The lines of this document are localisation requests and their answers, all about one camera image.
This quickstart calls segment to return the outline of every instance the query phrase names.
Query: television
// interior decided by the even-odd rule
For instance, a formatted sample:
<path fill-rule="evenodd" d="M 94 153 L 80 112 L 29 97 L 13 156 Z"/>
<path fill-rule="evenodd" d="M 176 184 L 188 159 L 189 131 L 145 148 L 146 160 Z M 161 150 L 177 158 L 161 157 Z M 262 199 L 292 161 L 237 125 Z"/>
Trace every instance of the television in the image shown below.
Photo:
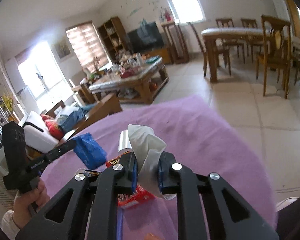
<path fill-rule="evenodd" d="M 155 22 L 148 23 L 127 34 L 128 42 L 134 53 L 142 53 L 164 46 L 161 34 Z"/>

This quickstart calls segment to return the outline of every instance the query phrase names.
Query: human hand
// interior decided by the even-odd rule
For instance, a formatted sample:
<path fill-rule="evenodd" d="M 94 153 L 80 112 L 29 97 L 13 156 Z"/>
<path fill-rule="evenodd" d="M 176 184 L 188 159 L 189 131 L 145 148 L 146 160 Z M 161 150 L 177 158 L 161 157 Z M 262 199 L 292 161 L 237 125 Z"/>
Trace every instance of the human hand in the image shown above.
<path fill-rule="evenodd" d="M 38 205 L 39 211 L 48 201 L 50 197 L 47 194 L 47 189 L 44 182 L 40 179 L 38 187 L 34 190 L 28 191 L 24 194 L 17 192 L 14 199 L 14 213 L 12 219 L 18 228 L 23 228 L 31 219 L 31 214 L 28 206 L 35 202 Z"/>

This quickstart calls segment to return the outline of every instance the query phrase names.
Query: framed painting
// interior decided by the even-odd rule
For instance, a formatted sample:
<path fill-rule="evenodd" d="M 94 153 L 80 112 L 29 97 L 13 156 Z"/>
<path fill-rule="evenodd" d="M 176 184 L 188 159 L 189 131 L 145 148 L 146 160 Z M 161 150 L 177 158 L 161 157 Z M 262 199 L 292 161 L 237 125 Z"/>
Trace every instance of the framed painting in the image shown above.
<path fill-rule="evenodd" d="M 53 47 L 56 50 L 60 61 L 67 59 L 71 55 L 71 51 L 65 38 L 55 43 Z"/>

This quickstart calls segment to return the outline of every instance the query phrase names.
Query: pink blanket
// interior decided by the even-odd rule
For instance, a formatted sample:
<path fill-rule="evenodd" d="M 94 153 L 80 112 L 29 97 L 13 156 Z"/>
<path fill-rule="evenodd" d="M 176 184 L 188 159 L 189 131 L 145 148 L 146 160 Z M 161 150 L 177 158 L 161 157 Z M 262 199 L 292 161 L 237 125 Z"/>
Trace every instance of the pink blanket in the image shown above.
<path fill-rule="evenodd" d="M 274 194 L 265 168 L 236 131 L 200 97 L 126 110 L 96 122 L 81 134 L 90 132 L 110 160 L 118 155 L 119 135 L 128 124 L 153 128 L 166 142 L 166 151 L 193 172 L 219 173 L 270 225 L 276 225 Z M 82 167 L 73 151 L 50 164 L 41 177 L 48 194 L 55 195 Z M 156 198 L 123 211 L 123 240 L 142 240 L 147 233 L 165 240 L 178 239 L 176 203 L 176 199 Z"/>

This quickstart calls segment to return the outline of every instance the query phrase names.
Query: red packaging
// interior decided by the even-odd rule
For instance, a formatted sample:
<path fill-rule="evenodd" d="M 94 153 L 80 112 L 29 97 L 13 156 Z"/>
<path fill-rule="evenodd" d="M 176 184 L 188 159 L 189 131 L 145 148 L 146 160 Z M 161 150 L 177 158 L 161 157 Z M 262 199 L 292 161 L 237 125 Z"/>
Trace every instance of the red packaging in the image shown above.
<path fill-rule="evenodd" d="M 118 157 L 116 157 L 112 160 L 107 161 L 106 167 L 108 168 L 110 166 L 113 166 L 113 165 L 119 163 L 121 155 L 119 155 Z M 153 198 L 154 198 L 154 195 L 152 195 L 150 192 L 146 191 L 140 185 L 137 185 L 136 192 L 133 195 L 122 195 L 122 194 L 118 195 L 118 206 L 123 209 L 127 209 L 132 206 L 143 203 L 149 199 L 153 199 Z"/>

